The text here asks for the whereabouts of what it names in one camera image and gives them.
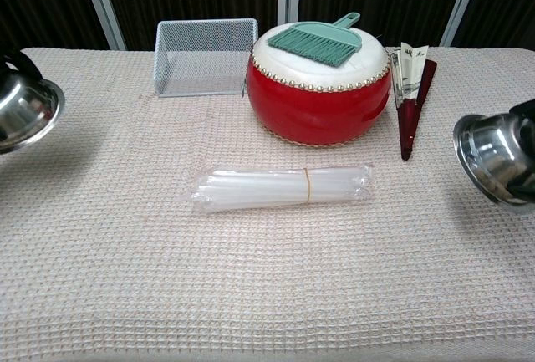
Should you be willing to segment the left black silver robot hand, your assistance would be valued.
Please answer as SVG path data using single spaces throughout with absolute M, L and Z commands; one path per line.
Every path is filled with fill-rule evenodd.
M 1 87 L 5 90 L 16 85 L 27 88 L 39 83 L 43 76 L 35 63 L 20 51 L 5 49 L 1 52 Z

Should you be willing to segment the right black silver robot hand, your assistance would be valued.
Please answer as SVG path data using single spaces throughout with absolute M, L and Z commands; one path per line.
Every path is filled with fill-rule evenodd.
M 513 139 L 517 144 L 516 174 L 508 184 L 508 191 L 528 203 L 534 203 L 534 100 L 512 107 L 509 112 L 518 119 Z

